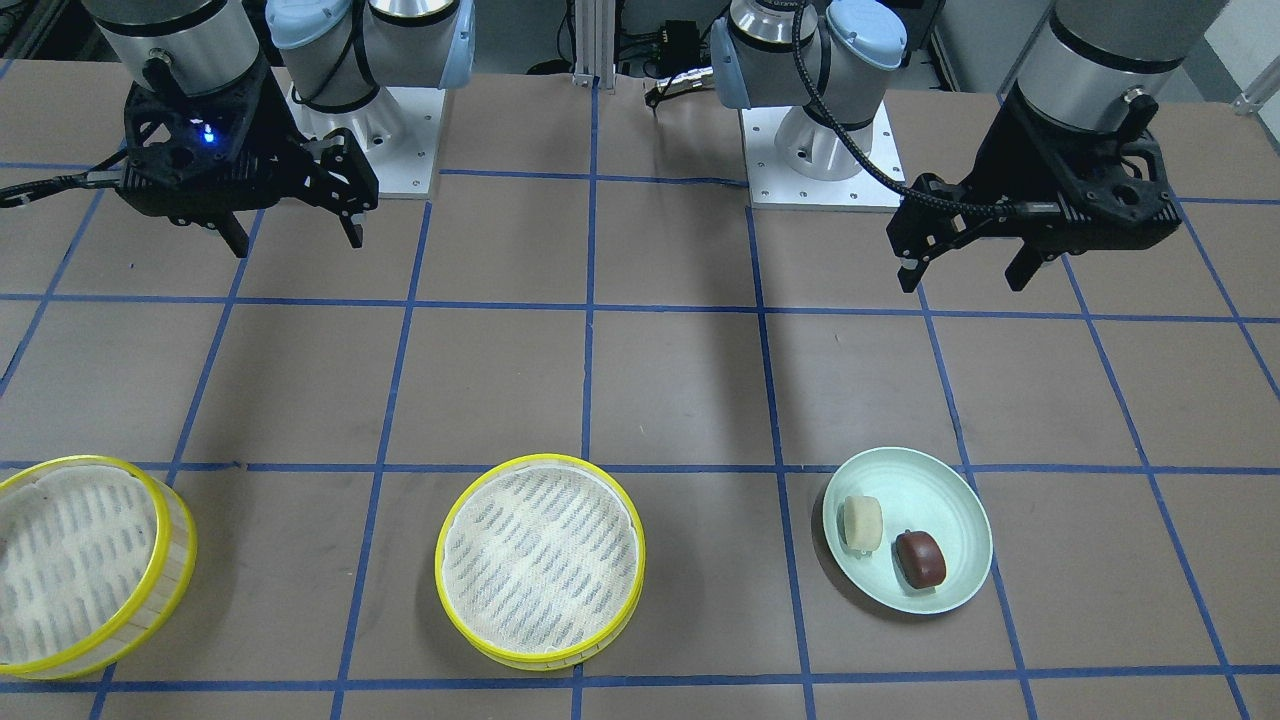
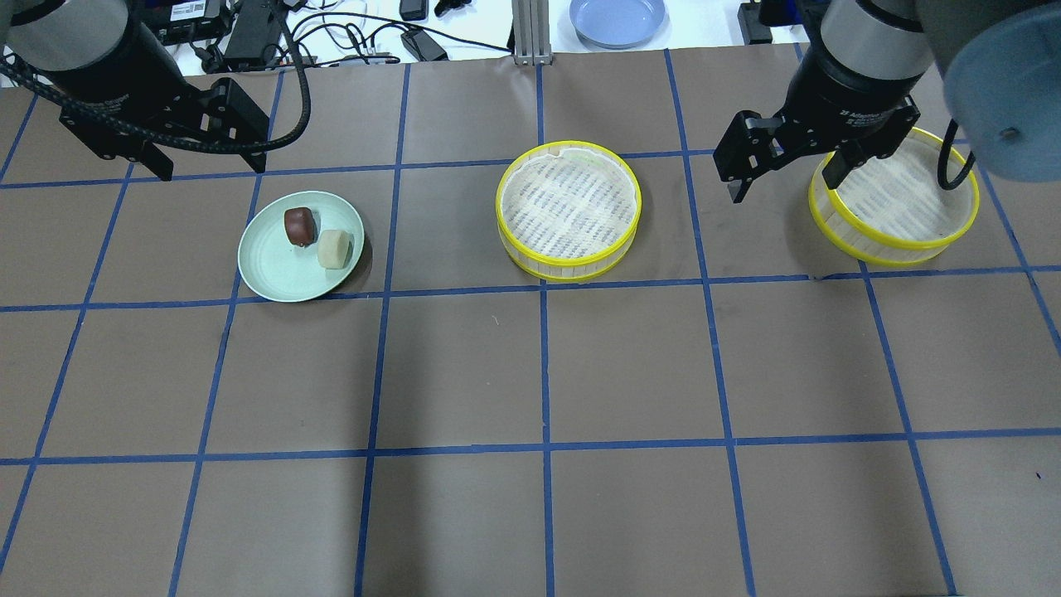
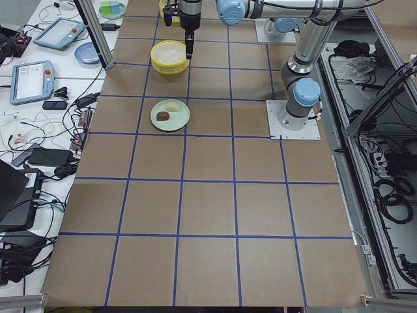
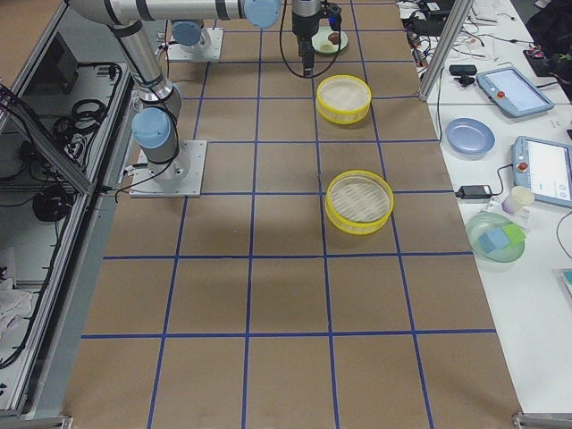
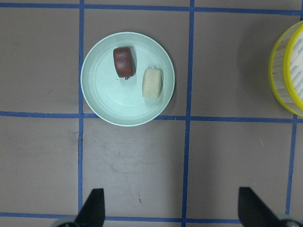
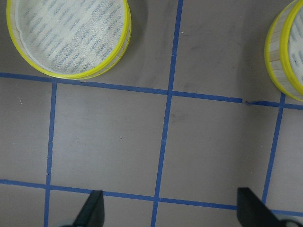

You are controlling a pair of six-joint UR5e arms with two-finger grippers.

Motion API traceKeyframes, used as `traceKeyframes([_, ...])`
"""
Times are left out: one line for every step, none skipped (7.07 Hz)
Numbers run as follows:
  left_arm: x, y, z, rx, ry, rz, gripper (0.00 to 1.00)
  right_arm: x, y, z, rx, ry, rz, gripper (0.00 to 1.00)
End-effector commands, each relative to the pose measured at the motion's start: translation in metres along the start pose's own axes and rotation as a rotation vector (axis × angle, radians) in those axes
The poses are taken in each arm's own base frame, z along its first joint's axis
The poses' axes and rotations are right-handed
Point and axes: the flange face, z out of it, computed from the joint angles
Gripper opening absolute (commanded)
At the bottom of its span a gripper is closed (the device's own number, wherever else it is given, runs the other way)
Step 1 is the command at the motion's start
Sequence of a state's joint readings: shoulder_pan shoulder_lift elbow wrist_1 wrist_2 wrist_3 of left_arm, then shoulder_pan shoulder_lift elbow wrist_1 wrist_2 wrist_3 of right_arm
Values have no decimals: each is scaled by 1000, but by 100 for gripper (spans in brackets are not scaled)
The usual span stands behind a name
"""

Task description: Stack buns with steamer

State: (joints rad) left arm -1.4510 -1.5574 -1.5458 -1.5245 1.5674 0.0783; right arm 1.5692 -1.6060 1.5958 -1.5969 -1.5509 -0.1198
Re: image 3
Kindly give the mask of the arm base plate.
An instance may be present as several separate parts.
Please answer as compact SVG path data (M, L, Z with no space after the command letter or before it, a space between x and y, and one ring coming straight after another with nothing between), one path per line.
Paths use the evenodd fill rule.
M255 21L257 41L260 44L294 46L296 18L263 18Z
M270 138L273 140L320 140L313 108L307 117L293 117L286 100L267 100L266 112Z

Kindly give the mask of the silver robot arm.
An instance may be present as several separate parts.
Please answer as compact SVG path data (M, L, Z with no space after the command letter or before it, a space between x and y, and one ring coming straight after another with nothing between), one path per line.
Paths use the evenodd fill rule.
M368 6L368 1L217 1L216 10L220 20L230 26L244 19L306 20L300 42L281 72L289 99L280 120L288 126L304 122L319 101L319 84L309 75L336 23Z
M265 33L270 37L275 37L293 31L296 25L296 18L270 18L265 26Z

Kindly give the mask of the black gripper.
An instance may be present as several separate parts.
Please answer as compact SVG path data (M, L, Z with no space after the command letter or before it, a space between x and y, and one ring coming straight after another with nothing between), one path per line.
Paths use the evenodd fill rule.
M194 31L201 22L201 0L179 1L180 26L185 30L184 44L186 59L191 59L194 52Z

